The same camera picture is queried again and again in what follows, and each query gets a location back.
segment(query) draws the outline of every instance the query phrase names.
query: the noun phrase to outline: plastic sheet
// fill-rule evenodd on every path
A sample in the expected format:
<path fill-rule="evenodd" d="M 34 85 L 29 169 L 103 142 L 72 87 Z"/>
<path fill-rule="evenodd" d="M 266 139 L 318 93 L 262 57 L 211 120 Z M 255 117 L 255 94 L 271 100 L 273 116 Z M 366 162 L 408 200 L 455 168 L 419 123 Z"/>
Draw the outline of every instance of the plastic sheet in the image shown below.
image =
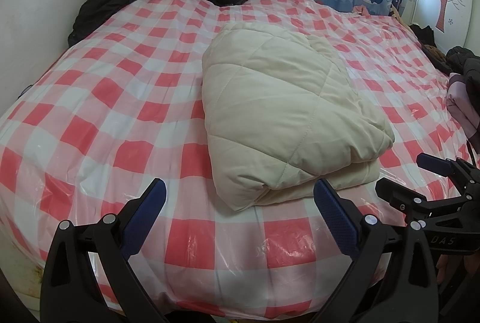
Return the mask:
<path fill-rule="evenodd" d="M 350 259 L 340 255 L 313 199 L 234 213 L 215 193 L 201 58 L 231 21 L 327 37 L 354 87 L 394 127 L 381 177 L 429 199 L 454 194 L 446 178 L 415 165 L 422 151 L 467 158 L 465 135 L 446 110 L 447 78 L 394 19 L 340 14 L 312 0 L 225 8 L 139 0 L 67 51 L 0 120 L 0 220 L 27 255 L 44 264 L 59 221 L 88 224 L 118 213 L 159 177 L 167 202 L 129 260 L 156 303 L 254 319 L 321 307 Z M 340 195 L 383 222 L 403 222 L 376 197 L 374 184 Z M 115 306 L 98 258 L 92 260 Z"/>

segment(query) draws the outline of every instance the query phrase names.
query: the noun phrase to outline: blue gripper pad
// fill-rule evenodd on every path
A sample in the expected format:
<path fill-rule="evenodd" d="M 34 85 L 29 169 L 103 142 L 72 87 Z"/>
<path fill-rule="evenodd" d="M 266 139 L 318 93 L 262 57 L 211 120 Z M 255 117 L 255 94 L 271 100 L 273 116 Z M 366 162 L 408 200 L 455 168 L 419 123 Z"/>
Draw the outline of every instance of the blue gripper pad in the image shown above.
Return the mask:
<path fill-rule="evenodd" d="M 335 243 L 344 255 L 352 259 L 359 254 L 359 231 L 339 202 L 339 197 L 330 184 L 320 179 L 313 188 L 313 199 L 323 216 Z"/>
<path fill-rule="evenodd" d="M 167 187 L 161 179 L 153 186 L 123 231 L 120 248 L 125 260 L 138 254 L 167 199 Z"/>
<path fill-rule="evenodd" d="M 417 166 L 421 169 L 441 175 L 442 177 L 449 177 L 453 174 L 453 167 L 449 161 L 444 161 L 443 159 L 425 153 L 421 153 L 417 156 Z"/>

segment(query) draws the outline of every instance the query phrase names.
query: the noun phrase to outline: red and white checkered sheet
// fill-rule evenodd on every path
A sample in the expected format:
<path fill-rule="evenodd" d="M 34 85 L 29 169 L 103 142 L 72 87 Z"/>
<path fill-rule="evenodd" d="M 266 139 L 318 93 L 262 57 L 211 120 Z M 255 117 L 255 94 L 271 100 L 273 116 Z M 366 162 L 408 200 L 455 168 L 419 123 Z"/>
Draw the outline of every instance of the red and white checkered sheet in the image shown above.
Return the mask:
<path fill-rule="evenodd" d="M 156 303 L 256 319 L 321 307 L 350 259 L 313 199 L 233 213 L 215 193 L 201 59 L 232 21 L 327 37 L 354 87 L 394 127 L 382 177 L 430 199 L 454 194 L 445 178 L 415 165 L 422 151 L 467 158 L 466 137 L 446 110 L 447 78 L 394 19 L 340 14 L 313 0 L 224 8 L 203 0 L 139 0 L 68 50 L 0 120 L 0 220 L 26 254 L 44 264 L 59 221 L 81 225 L 118 213 L 160 177 L 166 205 L 130 259 Z M 341 195 L 363 213 L 402 223 L 374 184 Z M 94 265 L 102 292 L 115 303 L 97 258 Z"/>

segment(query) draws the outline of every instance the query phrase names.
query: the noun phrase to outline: mattress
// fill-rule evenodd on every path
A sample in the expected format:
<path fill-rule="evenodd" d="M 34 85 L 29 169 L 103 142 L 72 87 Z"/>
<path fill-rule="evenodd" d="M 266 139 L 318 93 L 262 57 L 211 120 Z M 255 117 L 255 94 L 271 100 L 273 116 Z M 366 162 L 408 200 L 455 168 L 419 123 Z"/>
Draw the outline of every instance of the mattress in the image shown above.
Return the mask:
<path fill-rule="evenodd" d="M 380 158 L 381 177 L 430 200 L 455 195 L 447 179 L 415 165 L 423 151 L 467 158 L 466 137 L 446 110 L 447 78 L 396 20 L 341 14 L 313 0 L 223 8 L 138 0 L 68 50 L 0 120 L 0 221 L 26 255 L 44 265 L 59 221 L 89 224 L 118 213 L 159 177 L 165 207 L 129 260 L 155 303 L 254 319 L 321 307 L 350 259 L 313 199 L 234 213 L 215 193 L 201 58 L 234 21 L 328 38 L 355 89 L 392 122 L 396 140 Z M 374 186 L 340 195 L 402 224 Z M 118 308 L 98 257 L 91 258 L 102 293 Z"/>

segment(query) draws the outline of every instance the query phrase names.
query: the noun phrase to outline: silver screw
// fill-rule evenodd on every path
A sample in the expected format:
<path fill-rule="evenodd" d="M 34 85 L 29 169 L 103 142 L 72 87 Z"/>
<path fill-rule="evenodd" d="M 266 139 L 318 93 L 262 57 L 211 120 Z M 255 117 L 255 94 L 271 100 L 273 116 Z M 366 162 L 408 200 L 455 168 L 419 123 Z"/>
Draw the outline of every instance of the silver screw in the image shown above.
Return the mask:
<path fill-rule="evenodd" d="M 63 220 L 58 226 L 60 229 L 67 229 L 70 227 L 70 222 L 68 220 Z"/>
<path fill-rule="evenodd" d="M 375 225 L 378 223 L 378 219 L 372 214 L 368 214 L 365 216 L 365 222 L 370 225 Z"/>
<path fill-rule="evenodd" d="M 412 227 L 415 231 L 419 231 L 422 229 L 419 222 L 411 222 L 410 227 Z"/>
<path fill-rule="evenodd" d="M 106 214 L 106 215 L 104 216 L 103 222 L 104 222 L 105 224 L 112 224 L 112 223 L 115 221 L 116 218 L 117 218 L 117 217 L 116 217 L 114 214 L 109 213 L 109 214 Z"/>

